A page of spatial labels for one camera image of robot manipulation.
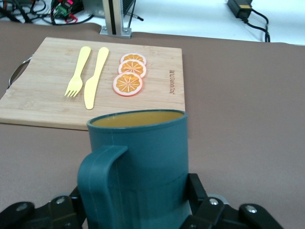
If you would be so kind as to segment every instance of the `wooden cutting board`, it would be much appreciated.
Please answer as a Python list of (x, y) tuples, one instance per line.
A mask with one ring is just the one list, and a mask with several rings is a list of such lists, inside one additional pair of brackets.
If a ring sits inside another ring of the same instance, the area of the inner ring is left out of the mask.
[[(65, 97), (82, 46), (91, 47), (81, 75), (83, 88), (76, 97)], [(83, 89), (93, 76), (101, 47), (110, 52), (100, 76), (94, 108), (87, 110)], [(137, 95), (122, 97), (114, 92), (112, 82), (118, 75), (120, 58), (130, 52), (146, 57), (147, 74)], [(0, 122), (87, 130), (86, 122), (91, 118), (145, 109), (185, 110), (181, 49), (48, 37), (1, 98)]]

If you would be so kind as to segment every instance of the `mug handle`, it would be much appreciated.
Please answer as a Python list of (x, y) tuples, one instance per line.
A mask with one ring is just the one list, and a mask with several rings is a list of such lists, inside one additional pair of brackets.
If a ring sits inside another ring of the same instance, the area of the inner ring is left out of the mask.
[(77, 184), (90, 229), (116, 228), (108, 178), (114, 161), (127, 150), (127, 146), (102, 146), (81, 163)]

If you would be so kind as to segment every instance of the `mug rim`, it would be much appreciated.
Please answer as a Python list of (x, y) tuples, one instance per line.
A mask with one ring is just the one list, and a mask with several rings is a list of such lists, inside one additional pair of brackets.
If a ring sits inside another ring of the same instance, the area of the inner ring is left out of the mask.
[[(111, 117), (111, 116), (116, 116), (116, 115), (123, 115), (123, 114), (130, 114), (130, 113), (139, 113), (139, 112), (158, 112), (158, 111), (165, 111), (165, 112), (177, 112), (177, 113), (181, 113), (182, 116), (179, 118), (175, 118), (169, 121), (165, 121), (165, 122), (160, 122), (160, 123), (155, 123), (155, 124), (149, 124), (149, 125), (136, 125), (136, 126), (125, 126), (125, 127), (105, 127), (105, 126), (96, 126), (93, 125), (92, 123), (102, 119), (102, 118), (107, 118), (107, 117)], [(117, 113), (111, 113), (111, 114), (105, 114), (105, 115), (101, 115), (95, 118), (92, 118), (90, 120), (87, 121), (87, 126), (94, 128), (96, 130), (137, 130), (137, 129), (143, 129), (143, 128), (152, 128), (152, 127), (164, 127), (165, 125), (170, 125), (173, 123), (176, 123), (180, 120), (183, 120), (184, 118), (186, 118), (188, 116), (186, 111), (183, 110), (175, 110), (175, 109), (147, 109), (147, 110), (134, 110), (134, 111), (124, 111), (124, 112), (117, 112)]]

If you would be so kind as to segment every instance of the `yellow plastic fork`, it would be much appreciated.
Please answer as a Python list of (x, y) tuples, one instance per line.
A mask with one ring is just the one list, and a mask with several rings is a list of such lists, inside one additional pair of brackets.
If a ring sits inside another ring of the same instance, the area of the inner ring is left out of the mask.
[(81, 48), (80, 54), (78, 56), (75, 72), (73, 77), (70, 79), (65, 96), (75, 97), (78, 94), (78, 92), (80, 92), (82, 87), (81, 72), (85, 66), (85, 63), (88, 60), (90, 52), (91, 52), (91, 48), (88, 46), (84, 46)]

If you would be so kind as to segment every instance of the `screw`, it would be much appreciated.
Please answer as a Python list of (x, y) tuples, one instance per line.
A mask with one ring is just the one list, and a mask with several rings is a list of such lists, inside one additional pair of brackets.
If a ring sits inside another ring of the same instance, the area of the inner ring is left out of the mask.
[(251, 206), (251, 205), (247, 205), (247, 206), (246, 206), (246, 209), (247, 209), (247, 211), (250, 212), (250, 213), (256, 213), (256, 212), (257, 212), (256, 208), (253, 207), (253, 206)]
[(62, 204), (64, 201), (65, 201), (65, 197), (60, 197), (60, 198), (56, 201), (56, 203), (57, 203), (57, 204)]
[(65, 224), (65, 229), (69, 229), (69, 228), (71, 228), (71, 223), (66, 223)]
[(212, 204), (212, 205), (218, 205), (217, 199), (211, 198), (211, 199), (210, 199), (210, 204)]
[(27, 203), (22, 203), (20, 204), (17, 208), (16, 211), (22, 211), (28, 207)]

